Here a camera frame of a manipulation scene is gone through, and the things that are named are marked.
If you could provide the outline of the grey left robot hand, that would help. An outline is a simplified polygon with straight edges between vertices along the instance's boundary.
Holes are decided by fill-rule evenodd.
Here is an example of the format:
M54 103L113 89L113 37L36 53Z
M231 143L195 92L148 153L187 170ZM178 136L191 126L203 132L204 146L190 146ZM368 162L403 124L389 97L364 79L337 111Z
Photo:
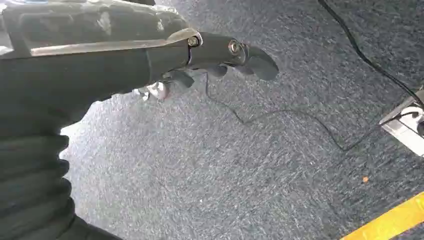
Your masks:
M0 3L0 136L58 135L90 105L186 70L261 80L279 69L262 49L201 32L174 8L123 0Z

